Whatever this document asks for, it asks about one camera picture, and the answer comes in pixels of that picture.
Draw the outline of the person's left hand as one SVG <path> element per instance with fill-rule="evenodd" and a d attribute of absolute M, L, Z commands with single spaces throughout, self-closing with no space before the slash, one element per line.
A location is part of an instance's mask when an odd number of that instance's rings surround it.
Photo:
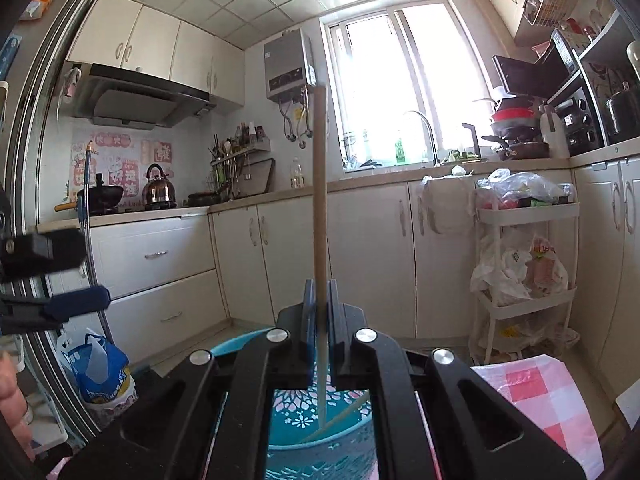
<path fill-rule="evenodd" d="M 35 454 L 30 442 L 32 433 L 23 417 L 27 412 L 24 394 L 17 385 L 17 371 L 9 353 L 4 352 L 0 361 L 0 408 L 6 424 L 28 459 L 33 462 Z"/>

